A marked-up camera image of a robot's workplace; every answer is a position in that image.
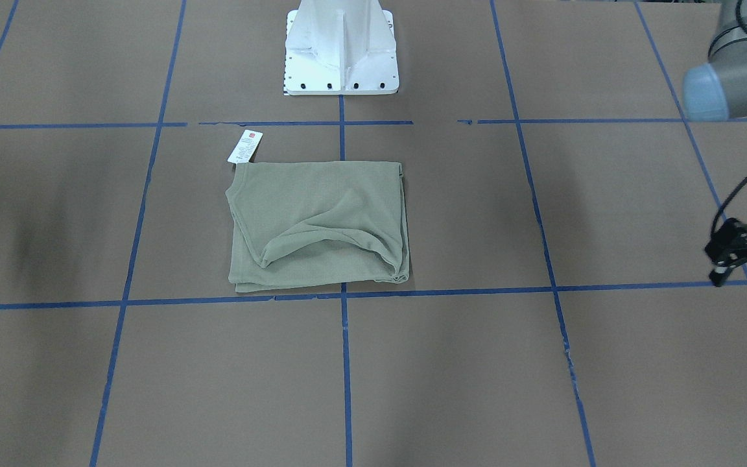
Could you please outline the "olive green long-sleeve shirt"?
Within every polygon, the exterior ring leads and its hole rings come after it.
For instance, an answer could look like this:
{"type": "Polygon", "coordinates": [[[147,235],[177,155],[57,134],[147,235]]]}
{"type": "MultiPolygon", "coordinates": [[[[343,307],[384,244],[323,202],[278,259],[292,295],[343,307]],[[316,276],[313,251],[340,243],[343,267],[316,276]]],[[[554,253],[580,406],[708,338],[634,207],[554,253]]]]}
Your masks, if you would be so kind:
{"type": "Polygon", "coordinates": [[[243,163],[226,200],[238,293],[409,280],[398,162],[243,163]]]}

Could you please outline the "white paper clothing tag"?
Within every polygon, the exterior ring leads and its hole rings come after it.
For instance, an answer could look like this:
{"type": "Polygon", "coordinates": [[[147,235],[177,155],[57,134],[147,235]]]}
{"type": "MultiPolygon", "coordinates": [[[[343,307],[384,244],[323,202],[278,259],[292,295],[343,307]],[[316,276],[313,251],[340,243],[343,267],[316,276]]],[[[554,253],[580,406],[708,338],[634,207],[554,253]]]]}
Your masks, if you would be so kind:
{"type": "Polygon", "coordinates": [[[226,161],[234,163],[234,165],[238,165],[238,163],[248,163],[257,151],[262,137],[263,133],[261,131],[250,129],[244,130],[241,137],[238,139],[237,144],[226,158],[226,161]]]}

